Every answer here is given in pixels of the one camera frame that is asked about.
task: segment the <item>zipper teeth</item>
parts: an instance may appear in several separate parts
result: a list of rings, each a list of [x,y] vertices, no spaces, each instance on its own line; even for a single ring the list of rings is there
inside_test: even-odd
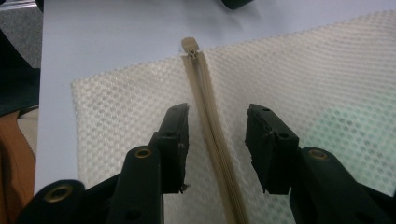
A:
[[[245,206],[234,175],[231,158],[217,114],[213,88],[205,57],[198,52],[198,45],[193,38],[183,39],[182,45],[188,56],[183,56],[189,81],[194,93],[201,122],[203,123],[206,143],[209,147],[212,164],[219,181],[228,223],[248,223]],[[202,85],[197,77],[201,76]]]

